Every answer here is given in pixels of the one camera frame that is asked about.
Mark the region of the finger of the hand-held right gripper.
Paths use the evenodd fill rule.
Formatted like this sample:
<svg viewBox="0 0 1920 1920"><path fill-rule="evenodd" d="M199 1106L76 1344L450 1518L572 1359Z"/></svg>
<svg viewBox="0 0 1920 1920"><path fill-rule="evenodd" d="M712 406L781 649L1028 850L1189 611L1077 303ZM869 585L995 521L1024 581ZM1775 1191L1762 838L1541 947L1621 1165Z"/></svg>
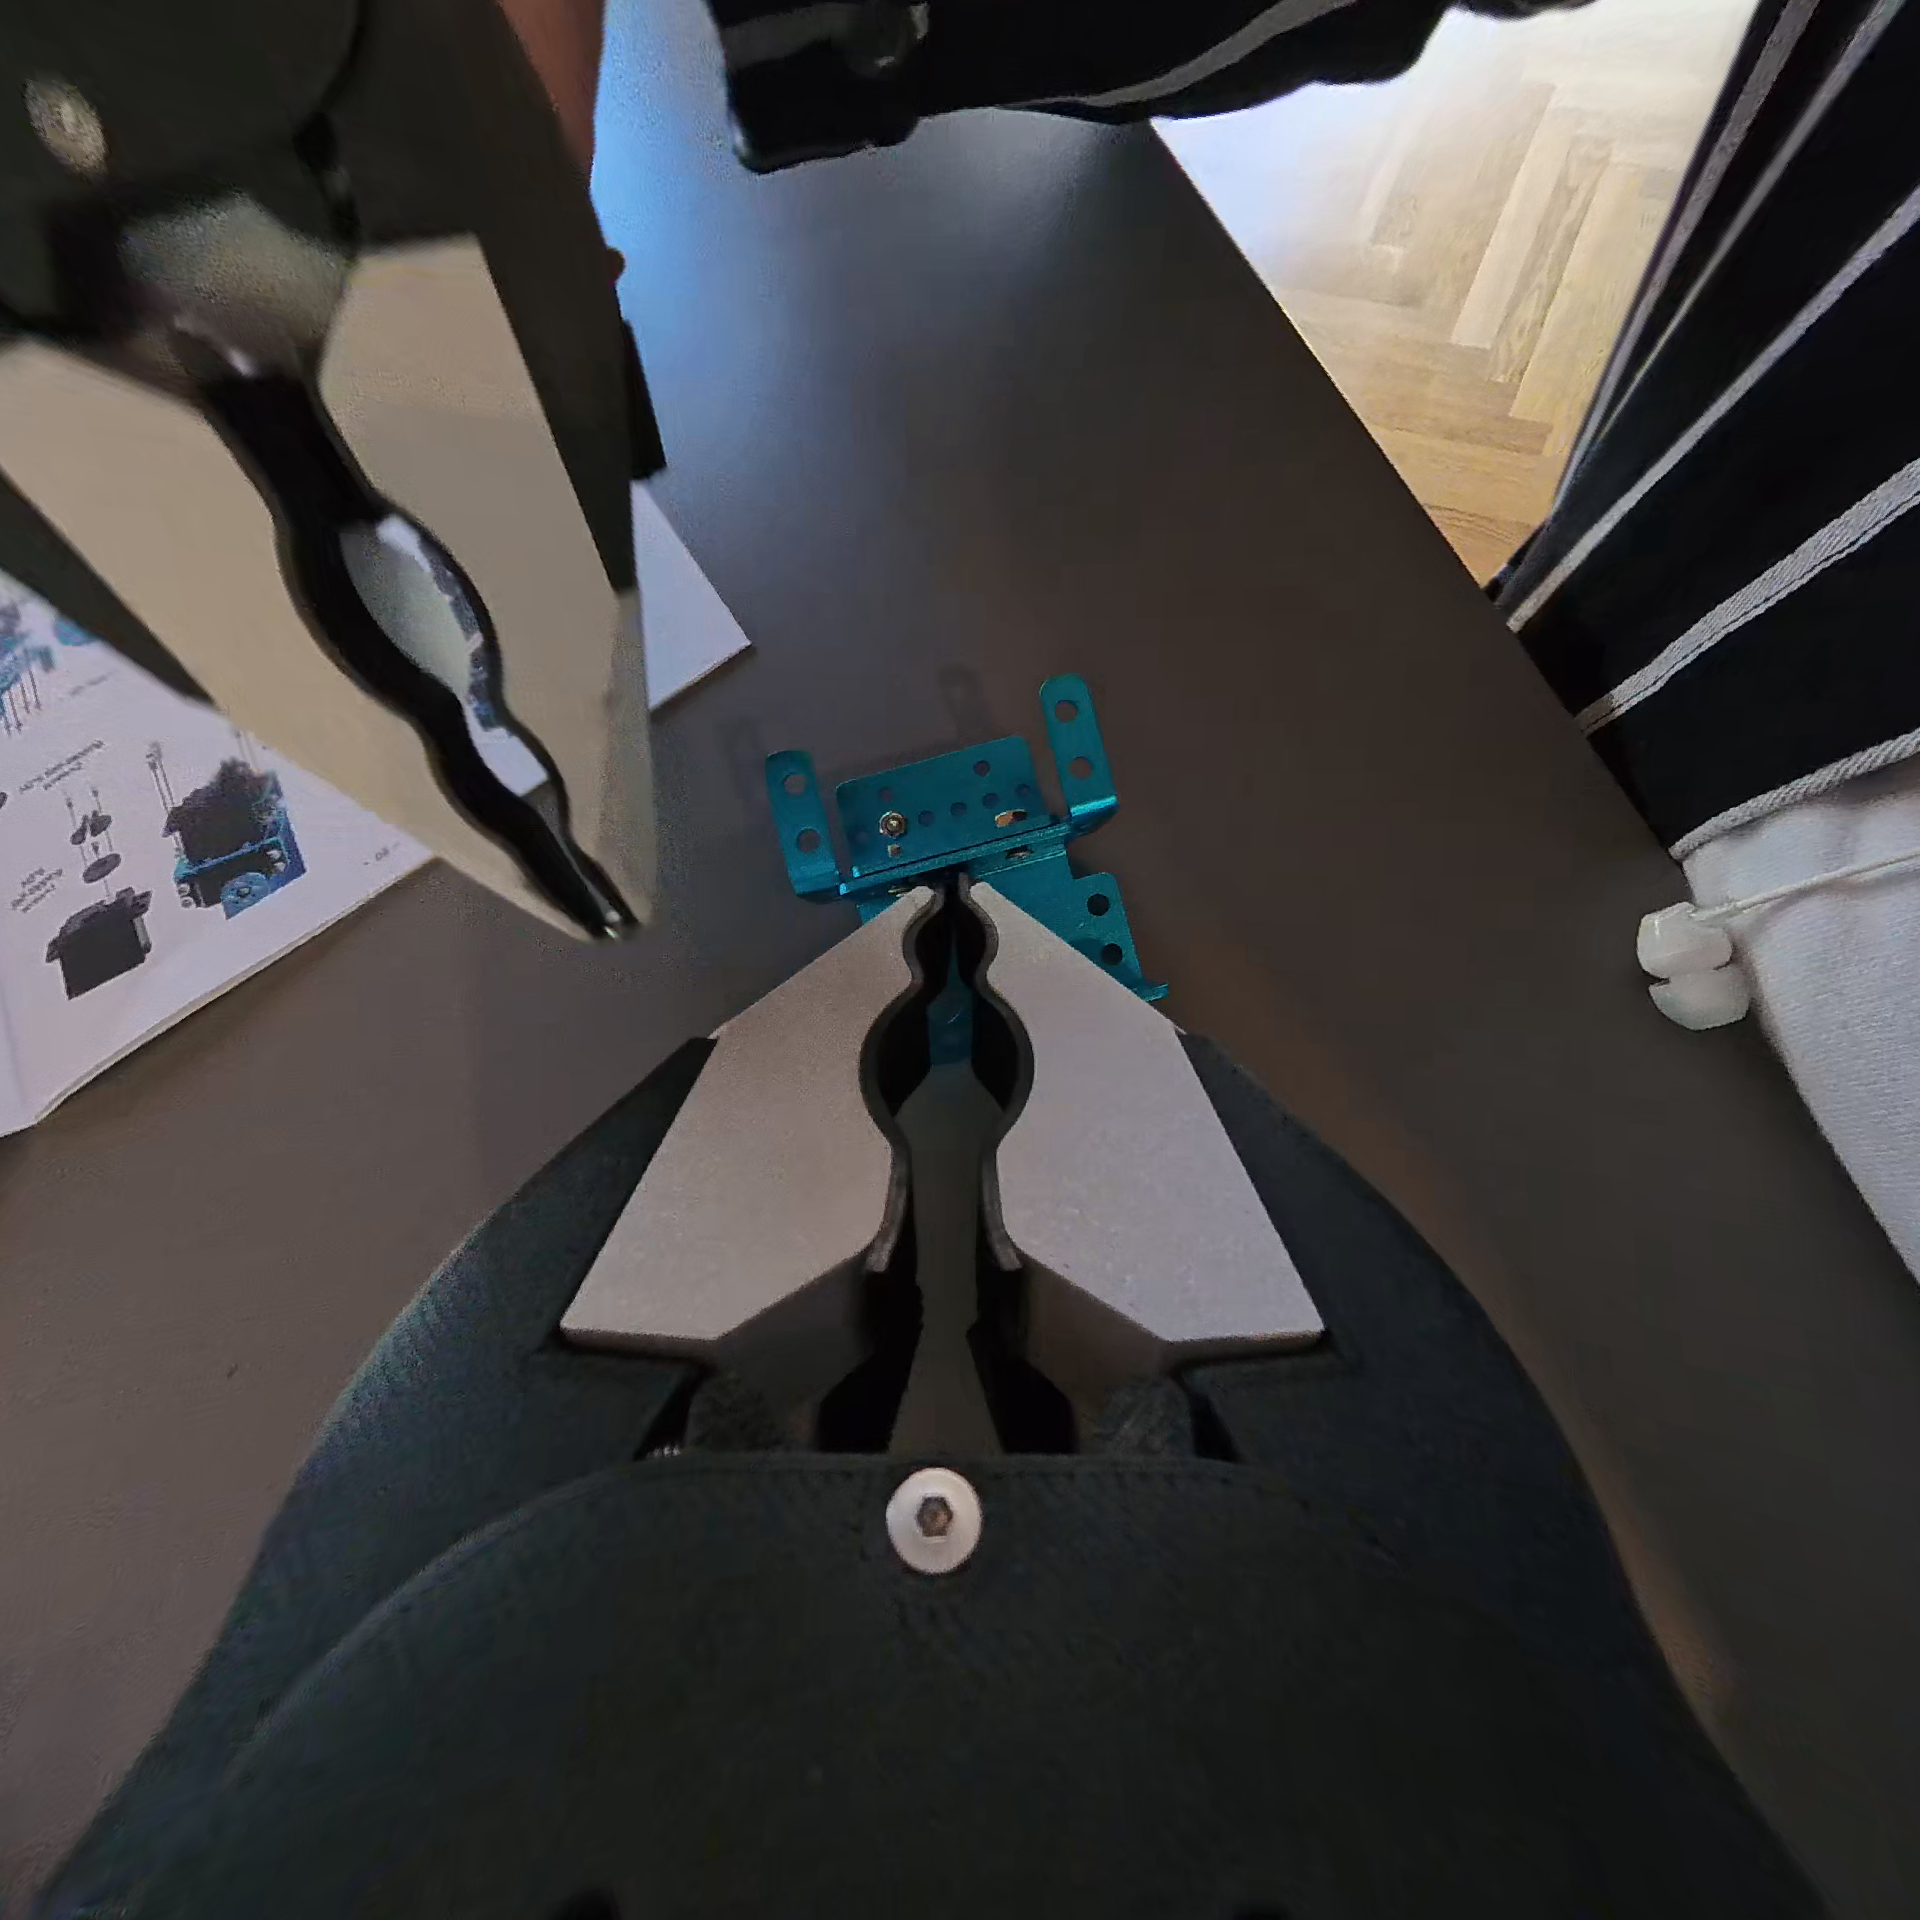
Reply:
<svg viewBox="0 0 1920 1920"><path fill-rule="evenodd" d="M634 477L642 381L609 253L504 291L479 242L359 262L321 399L371 485L352 597L391 688L321 770L554 927L632 931L658 881Z"/></svg>
<svg viewBox="0 0 1920 1920"><path fill-rule="evenodd" d="M3 414L15 491L243 731L546 922L621 935L618 890L491 774L338 536L288 525L202 414L43 343L5 349Z"/></svg>

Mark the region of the dark grey desk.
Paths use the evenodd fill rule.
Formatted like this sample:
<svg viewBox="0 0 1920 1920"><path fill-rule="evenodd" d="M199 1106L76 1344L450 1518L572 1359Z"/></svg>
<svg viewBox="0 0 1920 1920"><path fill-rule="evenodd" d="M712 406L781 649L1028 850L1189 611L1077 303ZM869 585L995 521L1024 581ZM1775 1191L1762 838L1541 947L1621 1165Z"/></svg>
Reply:
<svg viewBox="0 0 1920 1920"><path fill-rule="evenodd" d="M1013 731L1069 670L1177 1013L1492 1311L1835 1911L1915 1914L1915 1286L1765 1041L1651 1009L1671 863L1163 145L985 117L749 181L674 97L604 184L753 634L657 734L674 913L591 951L426 870L5 1142L5 1899L426 1272L825 946L761 753Z"/></svg>

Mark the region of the white instruction manual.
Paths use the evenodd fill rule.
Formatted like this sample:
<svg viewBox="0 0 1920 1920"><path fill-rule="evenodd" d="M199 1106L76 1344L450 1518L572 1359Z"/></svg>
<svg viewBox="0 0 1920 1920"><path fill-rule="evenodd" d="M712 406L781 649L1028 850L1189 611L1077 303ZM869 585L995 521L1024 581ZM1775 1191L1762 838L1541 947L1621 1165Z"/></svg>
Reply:
<svg viewBox="0 0 1920 1920"><path fill-rule="evenodd" d="M429 856L5 578L8 1136Z"/></svg>

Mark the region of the person's right hand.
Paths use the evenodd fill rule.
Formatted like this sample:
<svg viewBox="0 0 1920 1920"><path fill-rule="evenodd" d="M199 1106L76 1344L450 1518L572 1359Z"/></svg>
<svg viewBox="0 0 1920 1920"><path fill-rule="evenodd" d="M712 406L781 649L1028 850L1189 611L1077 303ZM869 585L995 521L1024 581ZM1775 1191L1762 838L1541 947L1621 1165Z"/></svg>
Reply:
<svg viewBox="0 0 1920 1920"><path fill-rule="evenodd" d="M593 181L595 112L605 51L605 1L498 1L540 74L569 155Z"/></svg>

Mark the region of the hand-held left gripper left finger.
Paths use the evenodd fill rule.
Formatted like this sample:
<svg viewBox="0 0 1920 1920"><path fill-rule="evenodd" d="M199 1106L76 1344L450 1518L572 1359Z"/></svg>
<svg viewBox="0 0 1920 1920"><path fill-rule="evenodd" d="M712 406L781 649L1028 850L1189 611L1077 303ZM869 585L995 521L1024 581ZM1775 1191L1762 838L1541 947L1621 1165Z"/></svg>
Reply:
<svg viewBox="0 0 1920 1920"><path fill-rule="evenodd" d="M885 1450L924 1327L899 1115L946 976L945 893L913 883L716 1027L567 1344L730 1375L819 1449Z"/></svg>

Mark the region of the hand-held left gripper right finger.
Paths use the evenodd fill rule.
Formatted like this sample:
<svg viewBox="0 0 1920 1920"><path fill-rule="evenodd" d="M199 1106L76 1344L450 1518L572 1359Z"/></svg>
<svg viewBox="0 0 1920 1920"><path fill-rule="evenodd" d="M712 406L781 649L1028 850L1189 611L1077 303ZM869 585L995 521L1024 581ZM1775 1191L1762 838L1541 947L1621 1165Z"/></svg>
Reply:
<svg viewBox="0 0 1920 1920"><path fill-rule="evenodd" d="M999 1447L1068 1453L1114 1391L1329 1334L1184 1031L1027 906L964 881L980 1154L968 1334Z"/></svg>

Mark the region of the black striped jacket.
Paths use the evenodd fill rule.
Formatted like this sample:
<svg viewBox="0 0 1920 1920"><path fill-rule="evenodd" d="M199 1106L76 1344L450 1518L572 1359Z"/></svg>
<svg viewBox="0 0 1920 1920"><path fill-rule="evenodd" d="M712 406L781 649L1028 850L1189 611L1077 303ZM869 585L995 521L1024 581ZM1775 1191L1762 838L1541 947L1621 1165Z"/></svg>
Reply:
<svg viewBox="0 0 1920 1920"><path fill-rule="evenodd" d="M1684 856L1915 753L1917 5L1757 5L1490 586Z"/></svg>

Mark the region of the white garment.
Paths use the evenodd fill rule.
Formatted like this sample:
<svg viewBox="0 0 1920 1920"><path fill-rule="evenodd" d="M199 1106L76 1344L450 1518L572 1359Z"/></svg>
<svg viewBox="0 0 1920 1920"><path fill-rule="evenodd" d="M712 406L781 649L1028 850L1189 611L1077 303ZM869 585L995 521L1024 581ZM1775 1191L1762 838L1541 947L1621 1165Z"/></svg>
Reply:
<svg viewBox="0 0 1920 1920"><path fill-rule="evenodd" d="M1905 759L1701 838L1701 904L1732 919L1753 1009L1891 1246L1917 1271L1917 766Z"/></svg>

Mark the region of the blue metal bracket assembly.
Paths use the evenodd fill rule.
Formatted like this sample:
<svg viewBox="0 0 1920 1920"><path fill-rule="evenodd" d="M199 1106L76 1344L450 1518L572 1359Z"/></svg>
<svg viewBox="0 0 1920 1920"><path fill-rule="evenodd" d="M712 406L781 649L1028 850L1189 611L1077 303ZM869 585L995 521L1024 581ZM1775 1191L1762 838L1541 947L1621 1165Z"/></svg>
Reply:
<svg viewBox="0 0 1920 1920"><path fill-rule="evenodd" d="M807 751L771 753L767 790L789 881L805 899L850 902L873 920L919 883L983 880L1105 976L1143 1000L1163 1000L1169 985L1143 970L1119 880L1082 873L1069 856L1069 842L1119 808L1091 683L1048 678L1040 709L1063 789L1058 810L1044 802L1020 734L856 774L833 795Z"/></svg>

